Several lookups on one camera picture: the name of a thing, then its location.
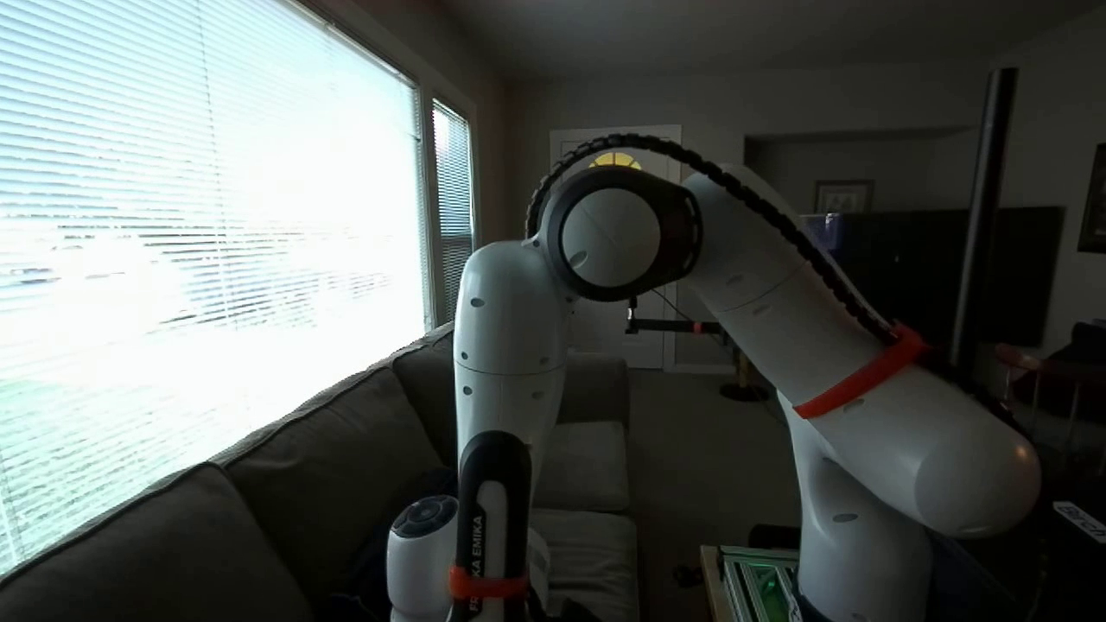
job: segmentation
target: orange strap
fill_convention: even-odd
[[[525,597],[530,578],[523,574],[511,579],[482,579],[472,577],[463,568],[449,567],[449,593],[455,599],[513,599]]]
[[[795,406],[795,413],[804,419],[811,419],[821,417],[834,408],[839,408],[879,386],[902,367],[912,363],[919,354],[929,350],[926,342],[921,340],[921,335],[908,326],[896,323],[891,332],[899,338],[898,341],[884,350],[884,353],[875,361],[831,386],[822,395]]]

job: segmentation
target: window blinds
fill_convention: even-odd
[[[280,0],[0,0],[0,573],[421,334],[415,90]]]
[[[472,255],[472,147],[469,123],[434,101],[435,160],[438,165],[438,222],[446,317],[452,321],[465,262]]]

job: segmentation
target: picture frame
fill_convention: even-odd
[[[1087,205],[1083,209],[1083,226],[1079,228],[1076,250],[1106,253],[1106,143],[1099,143],[1095,147]]]
[[[875,191],[872,179],[818,179],[814,183],[814,214],[869,211]]]

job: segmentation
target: wall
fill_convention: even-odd
[[[968,205],[978,132],[939,137],[749,142],[745,164],[800,214],[814,212],[820,179],[872,179],[874,211]]]
[[[504,85],[438,1],[302,1],[468,117],[478,178],[477,230],[482,242],[508,236]]]
[[[1075,322],[1106,318],[1106,255],[1075,250],[1095,145],[1106,143],[1104,60],[1106,8],[994,62],[1020,68],[1002,203],[1066,208],[1043,353],[1066,344]]]
[[[521,235],[526,200],[550,166],[551,129],[679,124],[685,146],[716,162],[743,163],[747,135],[974,126],[987,69],[961,62],[512,84],[504,226]],[[708,317],[688,292],[677,302],[693,318]],[[701,335],[677,335],[676,356],[680,364],[728,363]]]

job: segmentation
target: white label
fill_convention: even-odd
[[[1087,536],[1094,538],[1099,545],[1106,545],[1106,525],[1095,520],[1095,517],[1083,511],[1079,506],[1072,501],[1053,501],[1052,509],[1060,512],[1060,516],[1082,529]]]

